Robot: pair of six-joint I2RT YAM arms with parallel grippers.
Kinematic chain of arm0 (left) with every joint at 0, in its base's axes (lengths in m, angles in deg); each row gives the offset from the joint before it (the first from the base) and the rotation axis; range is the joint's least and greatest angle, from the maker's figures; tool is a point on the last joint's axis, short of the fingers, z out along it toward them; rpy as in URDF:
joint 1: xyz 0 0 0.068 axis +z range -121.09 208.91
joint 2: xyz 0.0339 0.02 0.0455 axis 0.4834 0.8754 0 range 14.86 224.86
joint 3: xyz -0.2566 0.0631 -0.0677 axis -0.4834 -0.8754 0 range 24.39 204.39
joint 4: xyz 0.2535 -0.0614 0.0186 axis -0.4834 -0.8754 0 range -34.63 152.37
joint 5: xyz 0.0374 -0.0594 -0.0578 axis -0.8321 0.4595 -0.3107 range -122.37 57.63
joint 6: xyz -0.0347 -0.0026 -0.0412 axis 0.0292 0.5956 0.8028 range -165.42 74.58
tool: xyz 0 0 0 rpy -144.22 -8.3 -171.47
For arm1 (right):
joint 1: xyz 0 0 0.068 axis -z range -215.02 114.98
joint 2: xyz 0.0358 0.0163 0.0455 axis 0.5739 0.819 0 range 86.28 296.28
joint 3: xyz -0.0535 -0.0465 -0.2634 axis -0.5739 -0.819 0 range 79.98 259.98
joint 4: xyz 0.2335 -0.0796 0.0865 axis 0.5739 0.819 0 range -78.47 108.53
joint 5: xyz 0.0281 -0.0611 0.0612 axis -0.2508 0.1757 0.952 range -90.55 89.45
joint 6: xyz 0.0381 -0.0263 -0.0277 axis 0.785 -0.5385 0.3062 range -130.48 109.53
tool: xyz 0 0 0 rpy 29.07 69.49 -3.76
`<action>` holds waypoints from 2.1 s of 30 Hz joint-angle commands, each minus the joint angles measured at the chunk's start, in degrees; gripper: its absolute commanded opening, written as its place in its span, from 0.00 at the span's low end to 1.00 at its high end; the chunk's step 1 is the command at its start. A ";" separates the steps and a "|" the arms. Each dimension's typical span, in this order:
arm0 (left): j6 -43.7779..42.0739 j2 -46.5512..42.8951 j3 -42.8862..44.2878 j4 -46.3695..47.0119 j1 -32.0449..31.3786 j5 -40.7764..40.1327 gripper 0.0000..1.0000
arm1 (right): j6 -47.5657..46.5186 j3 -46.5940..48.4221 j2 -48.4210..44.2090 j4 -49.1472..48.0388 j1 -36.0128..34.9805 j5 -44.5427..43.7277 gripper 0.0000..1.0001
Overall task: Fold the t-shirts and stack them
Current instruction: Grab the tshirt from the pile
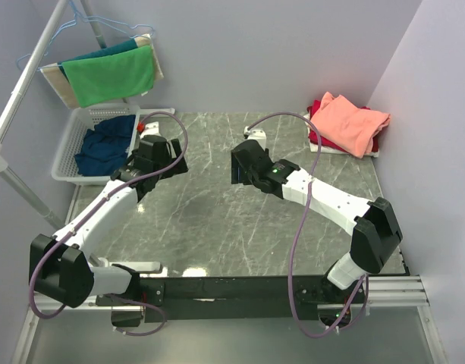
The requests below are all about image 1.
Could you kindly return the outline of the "blue t shirt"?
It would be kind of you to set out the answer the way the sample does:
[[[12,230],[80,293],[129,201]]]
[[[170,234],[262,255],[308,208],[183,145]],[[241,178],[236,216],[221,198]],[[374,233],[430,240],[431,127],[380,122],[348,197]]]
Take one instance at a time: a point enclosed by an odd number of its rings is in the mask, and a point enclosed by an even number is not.
[[[88,129],[80,151],[74,156],[78,174],[84,177],[112,175],[127,159],[135,115],[106,119]]]

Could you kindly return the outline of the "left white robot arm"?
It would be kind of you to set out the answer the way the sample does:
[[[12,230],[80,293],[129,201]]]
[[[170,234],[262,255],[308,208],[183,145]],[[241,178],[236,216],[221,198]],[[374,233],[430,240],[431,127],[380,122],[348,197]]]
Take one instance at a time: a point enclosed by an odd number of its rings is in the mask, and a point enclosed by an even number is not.
[[[138,301],[137,272],[123,265],[91,265],[99,242],[150,193],[160,180],[187,172],[188,142],[145,136],[112,175],[102,192],[72,222],[30,245],[30,305],[41,293],[63,306],[77,308],[89,296],[114,294],[125,305]]]

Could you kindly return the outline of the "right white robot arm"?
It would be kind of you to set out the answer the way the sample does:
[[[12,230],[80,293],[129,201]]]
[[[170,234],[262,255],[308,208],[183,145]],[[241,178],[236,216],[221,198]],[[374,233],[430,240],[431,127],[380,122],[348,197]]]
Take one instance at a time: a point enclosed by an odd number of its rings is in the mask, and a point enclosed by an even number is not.
[[[256,140],[232,149],[231,182],[307,206],[351,236],[350,251],[332,266],[322,284],[323,296],[333,303],[342,301],[361,276],[378,274],[403,239],[388,200],[346,193],[286,159],[273,162]]]

